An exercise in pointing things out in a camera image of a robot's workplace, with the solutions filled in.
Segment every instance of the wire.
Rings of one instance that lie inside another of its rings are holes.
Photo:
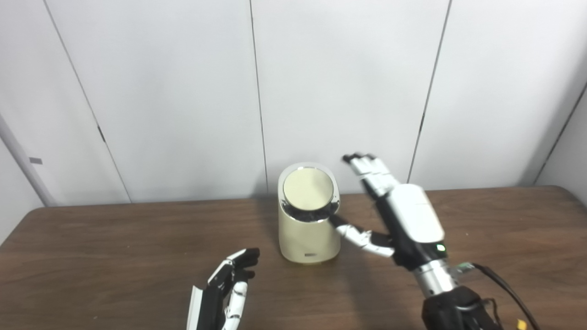
[[[500,326],[500,328],[503,329],[503,325],[501,325],[501,319],[500,316],[497,314],[497,301],[495,301],[494,298],[486,298],[483,299],[483,302],[490,302],[493,304],[493,318],[495,319],[495,323],[497,323],[497,325]]]
[[[540,326],[536,322],[536,319],[534,318],[534,316],[532,316],[532,313],[530,313],[530,310],[528,309],[528,307],[526,307],[526,305],[524,305],[524,303],[522,302],[522,299],[504,281],[503,278],[501,278],[499,275],[497,275],[489,267],[485,267],[485,266],[482,266],[480,264],[472,264],[472,265],[476,269],[480,270],[483,274],[485,274],[485,276],[487,276],[488,278],[491,278],[502,289],[504,289],[514,299],[514,301],[516,302],[516,304],[518,304],[518,306],[520,307],[520,309],[522,309],[522,312],[524,312],[524,315],[526,315],[526,317],[528,318],[528,321],[530,322],[530,324],[532,325],[532,327],[534,328],[534,330],[540,330]],[[497,304],[495,304],[495,302],[494,302],[494,313],[495,313],[495,315],[497,314]]]

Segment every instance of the wooden table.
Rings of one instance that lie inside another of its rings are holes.
[[[587,213],[557,187],[431,191],[452,264],[491,266],[546,329],[587,329]],[[382,230],[364,195],[341,215]],[[276,200],[41,208],[0,247],[0,329],[185,329],[191,286],[225,256],[259,247],[240,330],[423,329],[411,274],[343,243],[321,265],[277,242]],[[509,329],[521,311],[479,273]]]

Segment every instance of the round lid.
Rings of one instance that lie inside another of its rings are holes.
[[[313,167],[290,173],[284,181],[284,196],[289,204],[303,211],[322,208],[332,200],[334,185],[328,174]]]

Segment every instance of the beige container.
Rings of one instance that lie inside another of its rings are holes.
[[[279,177],[279,246],[290,261],[315,264],[334,258],[340,235],[328,216],[340,207],[334,175],[316,163],[289,166]]]

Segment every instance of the robotic hand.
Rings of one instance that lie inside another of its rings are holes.
[[[247,248],[229,255],[201,290],[192,288],[187,330],[236,330],[247,297],[248,280],[255,277],[245,268],[257,265],[258,248]],[[224,311],[224,298],[230,300]]]
[[[539,330],[534,318],[511,288],[487,267],[465,263],[448,267],[444,230],[424,190],[414,184],[400,184],[383,162],[370,154],[346,155],[365,190],[375,201],[389,235],[365,231],[337,215],[329,221],[336,231],[363,250],[392,257],[418,282],[424,294],[422,319],[428,330],[503,330],[493,299],[481,299],[473,290],[459,285],[457,275],[478,268],[516,300],[530,323]],[[493,320],[485,304],[494,305]]]

